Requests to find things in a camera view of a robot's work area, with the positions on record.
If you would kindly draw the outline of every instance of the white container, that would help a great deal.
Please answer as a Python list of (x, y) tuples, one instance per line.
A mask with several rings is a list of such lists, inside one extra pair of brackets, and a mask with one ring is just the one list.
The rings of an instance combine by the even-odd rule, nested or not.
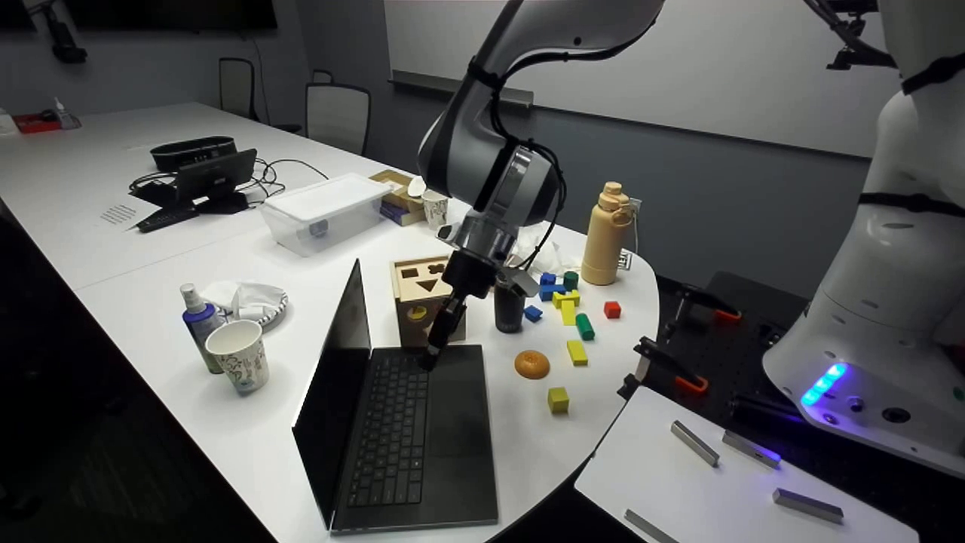
[(273, 196), (263, 209), (278, 244), (312, 258), (383, 222), (390, 189), (363, 176), (329, 177)]

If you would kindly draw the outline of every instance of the black laptop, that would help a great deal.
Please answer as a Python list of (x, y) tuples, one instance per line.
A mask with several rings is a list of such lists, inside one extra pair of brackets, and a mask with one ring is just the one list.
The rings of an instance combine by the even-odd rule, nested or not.
[(372, 351), (360, 261), (295, 422), (333, 534), (497, 523), (482, 347)]

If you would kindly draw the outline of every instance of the blue block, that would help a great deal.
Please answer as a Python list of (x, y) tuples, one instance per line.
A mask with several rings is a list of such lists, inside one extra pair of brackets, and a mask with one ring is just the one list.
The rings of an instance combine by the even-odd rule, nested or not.
[(529, 304), (529, 309), (522, 312), (522, 318), (529, 318), (532, 323), (540, 323), (540, 319), (544, 319), (544, 312), (540, 312), (536, 304)]

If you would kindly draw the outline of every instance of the white robot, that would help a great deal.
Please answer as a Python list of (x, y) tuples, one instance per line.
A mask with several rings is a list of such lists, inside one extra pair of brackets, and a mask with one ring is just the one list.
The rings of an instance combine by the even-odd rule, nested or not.
[(813, 425), (965, 476), (965, 373), (936, 342), (965, 297), (965, 4), (878, 4), (903, 90), (841, 250), (764, 369)]
[[(965, 4), (880, 0), (893, 58), (835, 17), (875, 12), (875, 0), (805, 4), (847, 44), (832, 68), (899, 68), (906, 90), (880, 111), (854, 229), (808, 312), (765, 352), (765, 373), (808, 422), (965, 476), (965, 380), (931, 342), (965, 292)], [(515, 229), (565, 203), (556, 156), (500, 128), (505, 81), (544, 61), (612, 58), (660, 9), (665, 0), (609, 0), (606, 9), (600, 0), (506, 0), (420, 147), (425, 180), (473, 205), (449, 235), (453, 300), (433, 325), (430, 369), (466, 300), (482, 300), (509, 276), (505, 261)]]

